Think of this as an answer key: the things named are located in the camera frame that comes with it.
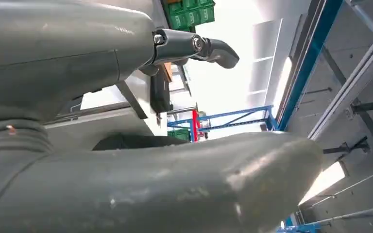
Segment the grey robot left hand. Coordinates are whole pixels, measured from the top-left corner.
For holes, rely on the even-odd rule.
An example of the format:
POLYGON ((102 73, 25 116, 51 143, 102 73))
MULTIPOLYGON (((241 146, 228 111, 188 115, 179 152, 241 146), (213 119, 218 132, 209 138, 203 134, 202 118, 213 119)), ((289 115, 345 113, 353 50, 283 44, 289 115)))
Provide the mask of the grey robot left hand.
POLYGON ((58 151, 44 123, 70 100, 184 59, 233 68, 225 42, 86 0, 0 0, 0 233, 271 233, 322 171, 287 132, 58 151))

